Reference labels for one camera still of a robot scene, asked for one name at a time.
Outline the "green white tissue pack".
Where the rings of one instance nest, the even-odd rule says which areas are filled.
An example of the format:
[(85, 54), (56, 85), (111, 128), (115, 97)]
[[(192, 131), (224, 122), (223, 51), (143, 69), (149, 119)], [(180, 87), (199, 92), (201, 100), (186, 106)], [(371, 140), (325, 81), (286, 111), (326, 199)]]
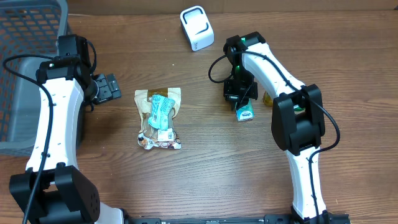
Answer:
[(238, 122), (249, 121), (254, 118), (254, 111), (252, 108), (251, 100), (248, 101), (247, 105), (242, 106), (240, 109), (235, 109), (236, 119)]

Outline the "clear bottle yellow liquid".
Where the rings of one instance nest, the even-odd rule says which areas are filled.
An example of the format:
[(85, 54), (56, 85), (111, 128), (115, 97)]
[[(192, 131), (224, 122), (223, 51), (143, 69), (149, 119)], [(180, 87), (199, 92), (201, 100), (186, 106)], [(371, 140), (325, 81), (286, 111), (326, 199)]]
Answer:
[(268, 92), (264, 92), (262, 101), (266, 106), (273, 107), (273, 98), (268, 94)]

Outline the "beige brown paper pouch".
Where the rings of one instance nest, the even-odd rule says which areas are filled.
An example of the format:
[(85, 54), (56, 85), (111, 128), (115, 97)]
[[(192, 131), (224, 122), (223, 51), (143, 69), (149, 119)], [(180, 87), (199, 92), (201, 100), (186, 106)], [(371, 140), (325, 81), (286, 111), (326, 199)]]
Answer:
[(136, 90), (134, 100), (141, 118), (141, 130), (139, 133), (145, 133), (149, 137), (149, 132), (153, 128), (149, 123), (151, 109), (152, 109), (152, 96), (162, 95), (167, 98), (175, 100), (175, 105), (169, 113), (169, 128), (174, 128), (173, 121), (178, 115), (181, 101), (182, 101), (182, 91), (181, 88), (158, 88), (151, 90)]

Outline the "teal white snack packet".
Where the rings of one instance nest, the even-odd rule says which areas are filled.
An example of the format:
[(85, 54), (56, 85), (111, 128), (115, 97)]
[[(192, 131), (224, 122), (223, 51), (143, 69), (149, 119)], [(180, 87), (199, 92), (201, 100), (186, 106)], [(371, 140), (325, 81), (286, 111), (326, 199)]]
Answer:
[(155, 129), (168, 130), (169, 113), (175, 105), (175, 100), (162, 95), (153, 95), (151, 105), (152, 109), (148, 123)]

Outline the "green lid white jar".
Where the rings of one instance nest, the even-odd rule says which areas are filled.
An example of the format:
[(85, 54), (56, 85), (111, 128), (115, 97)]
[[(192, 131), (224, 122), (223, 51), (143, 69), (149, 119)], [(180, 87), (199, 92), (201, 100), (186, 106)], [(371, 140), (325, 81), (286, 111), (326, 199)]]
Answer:
[(301, 107), (299, 107), (299, 105), (295, 105), (294, 106), (294, 111), (295, 112), (301, 112), (301, 111), (304, 111), (305, 110), (305, 108), (301, 108)]

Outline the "brown patterned snack packet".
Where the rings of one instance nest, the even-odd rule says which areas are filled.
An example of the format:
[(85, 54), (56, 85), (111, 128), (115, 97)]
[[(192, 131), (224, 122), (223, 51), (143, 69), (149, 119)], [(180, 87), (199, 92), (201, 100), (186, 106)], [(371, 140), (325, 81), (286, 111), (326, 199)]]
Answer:
[(182, 148), (181, 140), (173, 128), (169, 128), (166, 131), (153, 129), (149, 132), (149, 137), (147, 137), (145, 133), (139, 133), (137, 142), (146, 150), (152, 149), (153, 147), (166, 149)]

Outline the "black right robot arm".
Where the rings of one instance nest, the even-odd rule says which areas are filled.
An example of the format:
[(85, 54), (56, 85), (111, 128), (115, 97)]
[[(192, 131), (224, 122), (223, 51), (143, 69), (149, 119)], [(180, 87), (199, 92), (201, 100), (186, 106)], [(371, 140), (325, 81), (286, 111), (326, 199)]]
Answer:
[(322, 199), (316, 154), (325, 133), (319, 88), (291, 75), (258, 32), (228, 38), (223, 52), (232, 64), (231, 75), (224, 81), (225, 99), (240, 110), (257, 99), (257, 86), (262, 85), (272, 102), (272, 135), (286, 153), (290, 166), (293, 221), (330, 223), (332, 218)]

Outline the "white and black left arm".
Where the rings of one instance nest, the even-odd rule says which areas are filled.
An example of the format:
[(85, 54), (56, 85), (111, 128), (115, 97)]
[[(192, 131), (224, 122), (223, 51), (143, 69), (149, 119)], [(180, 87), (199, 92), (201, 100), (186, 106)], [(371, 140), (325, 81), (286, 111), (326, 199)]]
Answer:
[(124, 210), (100, 200), (96, 186), (78, 168), (76, 149), (85, 106), (121, 97), (113, 74), (94, 75), (77, 55), (43, 56), (36, 78), (40, 115), (30, 159), (12, 175), (9, 190), (24, 212), (24, 223), (127, 223)]

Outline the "white barcode scanner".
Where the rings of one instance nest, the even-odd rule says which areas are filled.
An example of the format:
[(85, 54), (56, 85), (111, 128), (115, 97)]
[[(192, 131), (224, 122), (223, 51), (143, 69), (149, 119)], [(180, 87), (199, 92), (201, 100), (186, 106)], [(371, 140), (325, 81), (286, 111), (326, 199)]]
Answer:
[(191, 49), (196, 52), (210, 46), (215, 34), (204, 8), (192, 6), (180, 13), (180, 22)]

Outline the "grey plastic mesh basket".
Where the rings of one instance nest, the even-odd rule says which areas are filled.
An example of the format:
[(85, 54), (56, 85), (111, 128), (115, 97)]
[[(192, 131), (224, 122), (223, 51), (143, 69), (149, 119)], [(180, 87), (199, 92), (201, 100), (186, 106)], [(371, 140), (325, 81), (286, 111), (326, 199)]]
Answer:
[(39, 88), (10, 73), (35, 78), (46, 56), (58, 54), (57, 39), (71, 34), (66, 0), (1, 1), (1, 154), (29, 156), (40, 114)]

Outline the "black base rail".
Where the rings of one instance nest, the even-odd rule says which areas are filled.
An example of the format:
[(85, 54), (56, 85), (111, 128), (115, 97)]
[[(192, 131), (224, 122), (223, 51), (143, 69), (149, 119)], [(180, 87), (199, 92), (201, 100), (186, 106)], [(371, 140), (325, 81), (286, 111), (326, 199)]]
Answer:
[[(264, 217), (238, 218), (188, 218), (161, 220), (160, 218), (133, 218), (127, 216), (128, 224), (290, 224), (300, 223), (292, 215), (265, 215)], [(320, 223), (350, 224), (349, 215), (323, 214)]]

